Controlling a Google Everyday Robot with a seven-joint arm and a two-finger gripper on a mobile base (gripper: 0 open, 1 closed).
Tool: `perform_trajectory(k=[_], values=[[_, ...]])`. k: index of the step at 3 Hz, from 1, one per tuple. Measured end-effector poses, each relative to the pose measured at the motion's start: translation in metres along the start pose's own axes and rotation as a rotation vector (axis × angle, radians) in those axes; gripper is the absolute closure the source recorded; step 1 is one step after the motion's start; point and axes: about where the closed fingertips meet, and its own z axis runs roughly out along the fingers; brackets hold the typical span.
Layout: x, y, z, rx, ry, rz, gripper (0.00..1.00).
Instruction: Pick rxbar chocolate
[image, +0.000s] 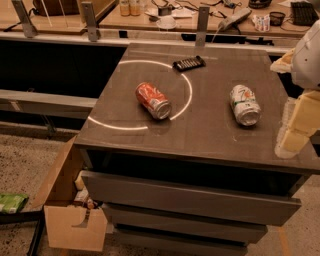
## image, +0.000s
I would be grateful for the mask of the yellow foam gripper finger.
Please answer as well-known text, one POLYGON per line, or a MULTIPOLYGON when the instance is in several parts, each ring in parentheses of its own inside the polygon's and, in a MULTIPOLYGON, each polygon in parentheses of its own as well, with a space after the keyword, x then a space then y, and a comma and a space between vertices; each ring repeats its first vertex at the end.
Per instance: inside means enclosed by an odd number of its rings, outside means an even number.
POLYGON ((297 99, 289 97, 283 109, 275 154, 279 158, 293 158, 319 129, 320 91, 304 90, 297 99))
POLYGON ((290 73, 293 53, 294 53, 294 48, 290 49, 281 58, 274 61, 270 66, 270 70, 273 72, 281 73, 281 74, 290 73))

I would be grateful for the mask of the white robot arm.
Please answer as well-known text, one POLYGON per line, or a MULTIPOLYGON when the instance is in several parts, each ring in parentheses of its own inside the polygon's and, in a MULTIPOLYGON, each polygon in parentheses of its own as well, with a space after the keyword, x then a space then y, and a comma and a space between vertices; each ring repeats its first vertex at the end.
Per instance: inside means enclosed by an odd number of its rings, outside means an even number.
POLYGON ((289 72, 292 82, 303 89, 296 100, 287 100, 275 154, 292 158, 299 154, 320 129, 320 21, 316 21, 296 47, 273 62, 270 70, 289 72))

